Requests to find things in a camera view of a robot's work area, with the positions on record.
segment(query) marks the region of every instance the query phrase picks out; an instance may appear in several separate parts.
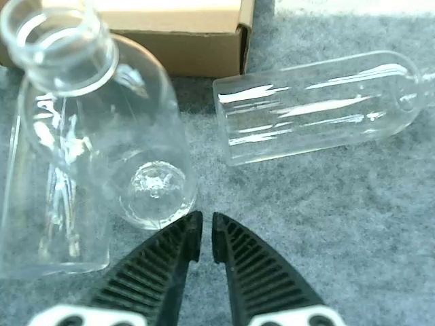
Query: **bottle base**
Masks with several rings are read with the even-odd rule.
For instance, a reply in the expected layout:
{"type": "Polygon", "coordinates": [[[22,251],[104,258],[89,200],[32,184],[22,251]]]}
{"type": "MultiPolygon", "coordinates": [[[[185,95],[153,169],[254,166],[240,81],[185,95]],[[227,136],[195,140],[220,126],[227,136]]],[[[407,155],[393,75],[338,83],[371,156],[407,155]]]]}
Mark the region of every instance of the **bottle base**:
{"type": "Polygon", "coordinates": [[[146,230],[159,230],[187,214],[195,197],[185,193],[186,176],[163,161],[141,165],[131,178],[120,204],[124,219],[146,230]]]}
{"type": "Polygon", "coordinates": [[[23,266],[15,268],[0,268],[0,278],[26,279],[39,278],[53,274],[83,274],[102,270],[109,265],[104,263],[57,263],[23,266]]]}

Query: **ridged grip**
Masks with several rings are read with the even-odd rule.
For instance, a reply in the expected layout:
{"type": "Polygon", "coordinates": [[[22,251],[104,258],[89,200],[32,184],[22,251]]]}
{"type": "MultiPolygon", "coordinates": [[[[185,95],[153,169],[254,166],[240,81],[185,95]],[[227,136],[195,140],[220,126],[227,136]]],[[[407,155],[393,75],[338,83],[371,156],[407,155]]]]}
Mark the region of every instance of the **ridged grip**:
{"type": "Polygon", "coordinates": [[[198,261],[201,212],[168,225],[128,254],[79,304],[142,314],[148,326],[176,326],[189,261],[198,261]]]}
{"type": "Polygon", "coordinates": [[[214,259],[226,264],[234,326],[259,314],[323,304],[280,254],[240,223],[214,213],[212,235],[214,259]]]}

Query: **brown cardboard box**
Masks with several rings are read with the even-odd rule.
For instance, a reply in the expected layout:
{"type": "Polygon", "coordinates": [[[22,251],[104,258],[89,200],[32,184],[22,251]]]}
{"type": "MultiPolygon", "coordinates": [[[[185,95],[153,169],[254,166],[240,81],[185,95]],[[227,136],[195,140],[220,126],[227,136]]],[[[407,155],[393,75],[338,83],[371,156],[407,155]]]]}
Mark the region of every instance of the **brown cardboard box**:
{"type": "MultiPolygon", "coordinates": [[[[93,2],[114,33],[145,46],[171,74],[226,77],[245,72],[254,0],[93,2]]],[[[0,63],[12,65],[3,44],[0,63]]]]}

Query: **gray felt surface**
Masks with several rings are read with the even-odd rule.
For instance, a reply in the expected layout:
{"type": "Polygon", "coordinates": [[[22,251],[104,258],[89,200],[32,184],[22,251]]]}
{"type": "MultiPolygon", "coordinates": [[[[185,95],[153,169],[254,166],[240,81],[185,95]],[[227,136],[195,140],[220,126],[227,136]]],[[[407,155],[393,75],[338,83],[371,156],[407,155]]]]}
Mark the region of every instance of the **gray felt surface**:
{"type": "MultiPolygon", "coordinates": [[[[249,70],[396,50],[424,69],[434,57],[433,1],[257,0],[249,70]]],[[[20,76],[0,69],[0,198],[20,76]]],[[[211,215],[227,213],[296,266],[348,325],[435,323],[435,113],[389,139],[229,168],[220,158],[211,80],[173,79],[204,212],[179,325],[230,326],[223,266],[211,255],[211,215]]],[[[115,221],[113,261],[150,234],[115,221]]],[[[101,272],[0,281],[0,325],[25,325],[74,302],[101,272]]]]}

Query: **clear glass tube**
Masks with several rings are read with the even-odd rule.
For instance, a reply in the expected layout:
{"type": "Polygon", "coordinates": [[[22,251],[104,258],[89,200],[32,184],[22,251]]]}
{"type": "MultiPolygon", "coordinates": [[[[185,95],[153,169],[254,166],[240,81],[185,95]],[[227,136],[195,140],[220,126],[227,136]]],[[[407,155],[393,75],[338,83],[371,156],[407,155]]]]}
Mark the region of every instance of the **clear glass tube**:
{"type": "Polygon", "coordinates": [[[427,93],[417,67],[388,51],[219,79],[213,90],[229,165],[396,134],[427,93]]]}
{"type": "Polygon", "coordinates": [[[109,264],[109,212],[12,128],[0,225],[0,277],[100,270],[109,264]]]}
{"type": "Polygon", "coordinates": [[[110,35],[87,1],[11,0],[1,15],[26,71],[18,109],[35,150],[137,227],[185,215],[196,195],[188,144],[152,54],[110,35]]]}

